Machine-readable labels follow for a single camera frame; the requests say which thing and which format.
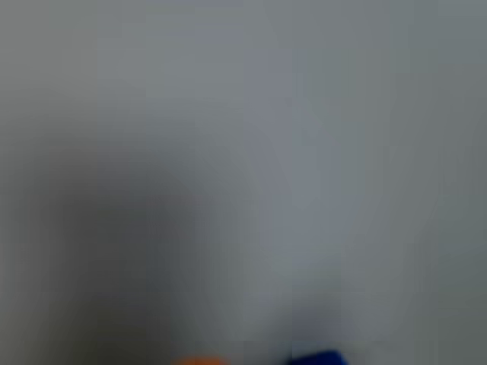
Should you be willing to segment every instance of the blue object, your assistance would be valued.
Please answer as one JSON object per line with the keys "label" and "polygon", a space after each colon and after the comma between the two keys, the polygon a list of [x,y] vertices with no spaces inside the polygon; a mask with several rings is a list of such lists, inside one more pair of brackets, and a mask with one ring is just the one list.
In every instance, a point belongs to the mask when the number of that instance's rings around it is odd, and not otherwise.
{"label": "blue object", "polygon": [[291,360],[288,365],[347,365],[347,363],[339,352],[327,351]]}

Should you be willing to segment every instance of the gray wall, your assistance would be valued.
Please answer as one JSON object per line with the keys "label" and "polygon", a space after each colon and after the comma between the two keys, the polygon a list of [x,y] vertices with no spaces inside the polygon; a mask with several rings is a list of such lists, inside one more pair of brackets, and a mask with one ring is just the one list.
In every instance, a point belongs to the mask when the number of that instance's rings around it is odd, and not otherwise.
{"label": "gray wall", "polygon": [[[273,363],[294,340],[352,364],[481,363],[485,16],[473,0],[7,0],[3,174],[17,188],[90,151],[108,190],[146,183],[123,174],[147,161],[184,176],[205,212],[161,248],[171,356]],[[34,346],[36,322],[79,303],[68,279],[50,287],[70,249],[32,232],[29,255],[3,256],[28,257],[0,297],[9,363],[15,329]]]}

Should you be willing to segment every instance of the orange object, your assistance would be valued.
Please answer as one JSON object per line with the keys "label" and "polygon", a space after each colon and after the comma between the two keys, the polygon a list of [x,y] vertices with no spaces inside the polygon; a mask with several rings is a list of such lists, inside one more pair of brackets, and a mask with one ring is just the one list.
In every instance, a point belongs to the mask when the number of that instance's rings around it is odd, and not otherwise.
{"label": "orange object", "polygon": [[176,365],[227,365],[217,357],[195,357],[193,359],[182,360]]}

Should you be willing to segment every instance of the blurry background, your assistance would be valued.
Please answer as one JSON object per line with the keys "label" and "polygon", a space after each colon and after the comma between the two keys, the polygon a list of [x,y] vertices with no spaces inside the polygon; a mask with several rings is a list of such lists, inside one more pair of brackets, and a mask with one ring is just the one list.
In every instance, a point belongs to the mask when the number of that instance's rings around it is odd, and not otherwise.
{"label": "blurry background", "polygon": [[4,1],[0,362],[482,362],[485,16]]}

